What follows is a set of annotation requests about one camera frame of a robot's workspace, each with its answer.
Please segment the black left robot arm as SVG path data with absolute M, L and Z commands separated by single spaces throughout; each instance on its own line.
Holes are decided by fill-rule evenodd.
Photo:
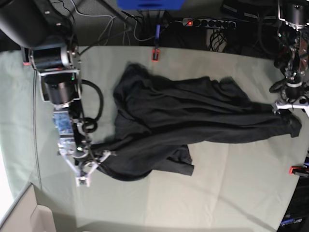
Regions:
M 278 39 L 282 47 L 275 60 L 284 78 L 270 93 L 278 93 L 274 111 L 301 109 L 309 114 L 309 2 L 278 1 Z

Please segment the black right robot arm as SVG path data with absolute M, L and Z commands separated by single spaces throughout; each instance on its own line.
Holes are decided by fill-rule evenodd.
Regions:
M 95 155 L 90 134 L 103 112 L 103 94 L 98 86 L 81 78 L 81 60 L 73 23 L 49 0 L 3 0 L 0 29 L 20 45 L 23 63 L 30 65 L 40 81 L 44 102 L 53 105 L 58 130 L 58 153 L 75 174 L 76 185 L 89 186 L 91 174 L 112 155 Z M 99 97 L 96 118 L 84 115 L 83 85 Z

